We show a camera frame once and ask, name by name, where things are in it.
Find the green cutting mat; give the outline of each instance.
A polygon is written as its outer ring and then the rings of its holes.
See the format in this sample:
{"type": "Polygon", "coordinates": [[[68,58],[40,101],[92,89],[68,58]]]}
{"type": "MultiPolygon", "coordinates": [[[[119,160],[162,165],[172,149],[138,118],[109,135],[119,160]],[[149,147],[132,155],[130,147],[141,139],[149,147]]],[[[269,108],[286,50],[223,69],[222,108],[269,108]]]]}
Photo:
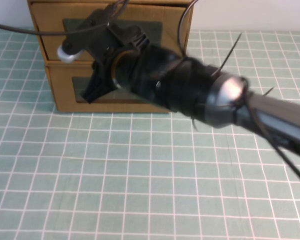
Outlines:
{"type": "MultiPolygon", "coordinates": [[[[192,31],[188,53],[219,65],[238,34],[192,31]]],[[[225,69],[300,103],[300,32],[245,32],[225,69]]],[[[0,240],[300,239],[300,182],[272,148],[196,125],[60,113],[36,37],[0,30],[0,240]]]]}

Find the black cable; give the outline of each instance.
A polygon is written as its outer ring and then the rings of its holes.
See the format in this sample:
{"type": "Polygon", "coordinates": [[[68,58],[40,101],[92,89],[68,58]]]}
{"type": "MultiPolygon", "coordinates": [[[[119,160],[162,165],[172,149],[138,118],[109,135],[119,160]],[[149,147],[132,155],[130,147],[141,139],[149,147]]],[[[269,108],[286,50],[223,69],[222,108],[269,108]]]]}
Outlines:
{"type": "Polygon", "coordinates": [[[274,150],[278,153],[278,155],[283,159],[283,161],[292,169],[292,171],[299,177],[300,179],[300,170],[292,163],[292,161],[284,154],[283,151],[280,150],[279,146],[276,144],[272,136],[266,130],[264,124],[258,118],[256,111],[252,109],[249,104],[249,97],[253,95],[252,92],[248,93],[249,83],[246,79],[243,80],[245,85],[243,88],[242,96],[243,103],[245,104],[254,124],[259,128],[262,133],[262,136],[269,142],[269,144],[274,148],[274,150]]]}
{"type": "MultiPolygon", "coordinates": [[[[117,19],[118,16],[122,14],[122,12],[125,10],[127,7],[129,0],[119,0],[116,3],[113,3],[113,12],[115,12],[117,6],[122,3],[121,8],[118,10],[117,13],[115,13],[113,16],[110,17],[109,22],[112,22],[113,20],[117,19]]],[[[27,30],[27,29],[22,29],[18,27],[13,27],[13,26],[8,26],[8,25],[3,25],[0,24],[0,29],[10,31],[10,32],[15,32],[15,33],[20,33],[20,34],[29,34],[29,35],[36,35],[36,36],[68,36],[68,35],[76,35],[76,34],[81,34],[85,32],[89,32],[91,30],[95,30],[97,28],[106,26],[108,22],[103,23],[103,24],[97,24],[94,25],[93,27],[85,28],[82,30],[76,30],[76,31],[33,31],[33,30],[27,30]]]]}
{"type": "Polygon", "coordinates": [[[185,20],[185,17],[187,15],[187,13],[190,11],[190,9],[196,4],[196,2],[198,2],[198,0],[192,0],[190,2],[190,4],[186,7],[186,9],[183,11],[182,15],[181,15],[181,18],[179,20],[179,24],[178,24],[178,29],[177,29],[177,42],[178,42],[178,45],[179,45],[179,48],[181,50],[181,53],[182,53],[182,56],[185,57],[187,54],[186,54],[186,50],[185,50],[185,46],[182,47],[182,43],[181,43],[181,34],[182,34],[182,24],[184,23],[184,20],[185,20]]]}
{"type": "MultiPolygon", "coordinates": [[[[183,21],[187,15],[187,13],[189,12],[189,10],[195,5],[195,3],[197,2],[198,0],[192,0],[190,2],[190,4],[187,6],[187,8],[184,10],[184,12],[182,13],[182,16],[180,18],[180,21],[179,21],[179,24],[178,24],[178,29],[177,29],[177,42],[178,42],[178,46],[181,50],[181,53],[182,53],[182,56],[183,57],[186,57],[187,54],[186,54],[186,50],[185,48],[186,47],[182,47],[182,44],[181,44],[181,34],[182,34],[182,31],[181,31],[181,27],[182,27],[182,24],[183,24],[183,21]]],[[[240,37],[241,37],[241,33],[239,35],[239,37],[237,38],[237,40],[235,41],[233,47],[231,48],[231,50],[229,51],[228,55],[226,56],[225,60],[223,61],[222,65],[219,67],[218,71],[220,71],[224,65],[226,64],[226,62],[228,61],[231,53],[233,52],[234,48],[236,47],[240,37]]],[[[250,104],[249,104],[249,94],[248,94],[248,88],[249,88],[249,83],[248,81],[244,78],[244,83],[245,83],[245,86],[244,86],[244,89],[243,89],[243,99],[241,99],[241,101],[239,102],[242,102],[242,104],[245,104],[247,109],[248,109],[248,112],[249,112],[249,115],[250,117],[252,118],[254,124],[256,124],[256,126],[260,129],[261,133],[262,133],[262,137],[264,137],[268,142],[269,144],[273,147],[273,149],[278,153],[278,155],[283,159],[283,161],[292,169],[292,171],[299,177],[300,179],[300,170],[292,163],[292,161],[280,150],[279,146],[277,145],[277,143],[274,141],[274,139],[271,137],[271,135],[269,134],[269,132],[266,130],[264,124],[260,121],[260,119],[258,118],[257,114],[255,113],[255,110],[251,108],[250,104]]],[[[267,95],[273,88],[271,88],[269,91],[267,91],[265,93],[265,95],[267,95]]]]}

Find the drawer front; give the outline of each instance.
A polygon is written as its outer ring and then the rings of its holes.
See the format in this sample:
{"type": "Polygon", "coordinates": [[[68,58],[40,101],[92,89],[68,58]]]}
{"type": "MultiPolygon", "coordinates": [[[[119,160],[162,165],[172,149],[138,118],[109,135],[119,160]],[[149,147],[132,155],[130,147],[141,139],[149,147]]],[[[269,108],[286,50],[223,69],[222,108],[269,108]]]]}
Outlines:
{"type": "Polygon", "coordinates": [[[56,106],[61,112],[167,112],[148,104],[135,95],[117,89],[88,104],[81,93],[93,70],[86,64],[53,64],[46,66],[56,106]]]}
{"type": "MultiPolygon", "coordinates": [[[[104,9],[106,3],[79,2],[35,2],[30,6],[31,13],[39,31],[73,30],[80,21],[88,17],[96,9],[104,9]]],[[[129,4],[117,23],[123,27],[128,24],[141,26],[156,44],[179,53],[177,29],[184,7],[129,4]]],[[[189,16],[182,26],[182,43],[185,45],[189,31],[189,16]]],[[[64,36],[42,36],[47,60],[58,61],[57,49],[65,39],[64,36]]],[[[93,61],[85,52],[78,61],[93,61]]]]}

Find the white wall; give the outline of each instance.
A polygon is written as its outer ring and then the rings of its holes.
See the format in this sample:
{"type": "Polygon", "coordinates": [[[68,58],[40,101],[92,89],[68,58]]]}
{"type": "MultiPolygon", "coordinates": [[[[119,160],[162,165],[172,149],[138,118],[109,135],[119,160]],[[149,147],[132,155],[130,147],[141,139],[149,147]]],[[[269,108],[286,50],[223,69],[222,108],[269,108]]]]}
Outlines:
{"type": "Polygon", "coordinates": [[[198,0],[192,28],[300,31],[300,0],[198,0]]]}
{"type": "MultiPolygon", "coordinates": [[[[32,26],[26,0],[0,0],[0,23],[32,26]]],[[[192,29],[300,31],[300,0],[198,0],[192,29]]]]}

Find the cardboard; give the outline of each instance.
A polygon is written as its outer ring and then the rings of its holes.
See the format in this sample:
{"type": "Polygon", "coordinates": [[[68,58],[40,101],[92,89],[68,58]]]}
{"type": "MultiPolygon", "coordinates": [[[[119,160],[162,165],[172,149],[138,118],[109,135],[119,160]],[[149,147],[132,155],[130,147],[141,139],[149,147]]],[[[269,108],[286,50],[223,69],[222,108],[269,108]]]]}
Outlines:
{"type": "Polygon", "coordinates": [[[53,89],[54,101],[60,112],[122,112],[167,113],[164,108],[143,102],[124,90],[111,92],[93,103],[80,96],[93,72],[87,64],[47,64],[46,71],[53,89]]]}
{"type": "MultiPolygon", "coordinates": [[[[96,9],[104,9],[106,3],[78,2],[38,2],[31,5],[35,22],[40,31],[65,31],[64,19],[84,19],[96,9]]],[[[118,18],[131,21],[160,21],[162,22],[161,46],[180,53],[177,44],[177,29],[184,7],[128,4],[126,10],[118,18]]],[[[188,19],[182,26],[182,44],[185,45],[188,19]]],[[[65,39],[64,36],[42,36],[42,41],[48,60],[59,60],[57,49],[65,39]]],[[[85,52],[77,61],[93,61],[85,52]]]]}
{"type": "MultiPolygon", "coordinates": [[[[104,9],[115,0],[27,0],[37,31],[65,31],[71,27],[65,23],[82,21],[96,9],[104,9]]],[[[130,0],[127,8],[118,18],[123,22],[142,22],[144,28],[160,23],[160,33],[148,34],[162,47],[180,53],[177,44],[177,29],[183,11],[190,0],[130,0]]],[[[182,25],[182,44],[187,46],[193,10],[191,9],[182,25]]],[[[85,52],[72,64],[62,63],[57,49],[64,36],[38,36],[45,71],[50,88],[60,112],[123,112],[123,113],[167,113],[167,109],[143,102],[131,93],[117,90],[88,104],[80,96],[93,70],[93,58],[85,52]]]]}

